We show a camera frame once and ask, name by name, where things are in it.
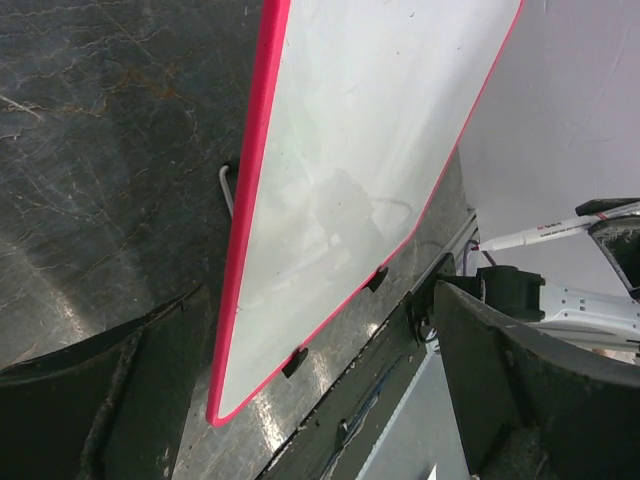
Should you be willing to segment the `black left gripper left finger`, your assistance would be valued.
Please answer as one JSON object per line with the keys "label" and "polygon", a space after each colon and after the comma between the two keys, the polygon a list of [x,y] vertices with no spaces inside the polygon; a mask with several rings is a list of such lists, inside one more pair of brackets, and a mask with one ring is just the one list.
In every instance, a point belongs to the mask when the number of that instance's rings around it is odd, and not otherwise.
{"label": "black left gripper left finger", "polygon": [[171,478],[209,327],[201,286],[2,370],[2,478]]}

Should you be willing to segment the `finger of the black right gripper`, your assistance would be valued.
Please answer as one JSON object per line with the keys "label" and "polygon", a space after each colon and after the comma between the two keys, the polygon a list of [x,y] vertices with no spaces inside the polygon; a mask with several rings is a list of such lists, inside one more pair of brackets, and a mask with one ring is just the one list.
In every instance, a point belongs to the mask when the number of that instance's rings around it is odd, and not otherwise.
{"label": "finger of the black right gripper", "polygon": [[589,200],[575,208],[577,215],[595,215],[614,208],[627,206],[639,202],[639,198],[609,198]]}
{"label": "finger of the black right gripper", "polygon": [[588,235],[611,264],[629,295],[639,294],[639,217],[622,216],[591,226]]}

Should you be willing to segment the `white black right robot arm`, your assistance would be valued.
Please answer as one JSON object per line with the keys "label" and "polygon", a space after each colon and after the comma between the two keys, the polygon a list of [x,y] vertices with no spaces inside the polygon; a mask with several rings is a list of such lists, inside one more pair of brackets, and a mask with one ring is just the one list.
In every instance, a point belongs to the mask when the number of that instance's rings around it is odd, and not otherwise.
{"label": "white black right robot arm", "polygon": [[497,237],[474,248],[483,253],[587,233],[622,281],[630,298],[549,284],[541,288],[542,319],[534,325],[590,349],[639,352],[639,200],[591,200],[576,216]]}

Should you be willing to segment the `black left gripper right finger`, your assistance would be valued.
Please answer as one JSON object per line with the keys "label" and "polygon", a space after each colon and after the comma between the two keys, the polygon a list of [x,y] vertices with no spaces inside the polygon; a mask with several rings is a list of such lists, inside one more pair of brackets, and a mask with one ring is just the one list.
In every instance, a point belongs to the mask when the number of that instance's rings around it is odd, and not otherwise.
{"label": "black left gripper right finger", "polygon": [[638,478],[638,367],[553,338],[443,281],[434,313],[470,473]]}

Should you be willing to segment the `white marker purple cap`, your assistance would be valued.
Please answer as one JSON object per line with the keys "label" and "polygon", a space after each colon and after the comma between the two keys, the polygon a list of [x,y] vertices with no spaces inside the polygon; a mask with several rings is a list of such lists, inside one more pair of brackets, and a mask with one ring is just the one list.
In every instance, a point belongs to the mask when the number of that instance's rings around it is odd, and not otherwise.
{"label": "white marker purple cap", "polygon": [[611,218],[617,218],[621,216],[638,214],[639,203],[634,202],[629,205],[619,206],[616,208],[605,210],[603,212],[597,212],[591,215],[563,220],[552,224],[542,225],[529,230],[524,230],[518,233],[497,237],[479,243],[474,247],[474,249],[479,251],[498,251],[519,246],[537,244],[540,242],[564,238],[587,231],[589,227],[600,221],[609,220]]}

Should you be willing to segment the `pink framed whiteboard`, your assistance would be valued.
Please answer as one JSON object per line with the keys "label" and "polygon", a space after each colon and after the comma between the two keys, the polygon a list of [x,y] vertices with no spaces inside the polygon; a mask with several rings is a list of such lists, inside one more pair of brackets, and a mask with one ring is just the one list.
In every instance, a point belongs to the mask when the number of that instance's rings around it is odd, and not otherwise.
{"label": "pink framed whiteboard", "polygon": [[518,1],[267,1],[206,411],[232,419],[411,238]]}

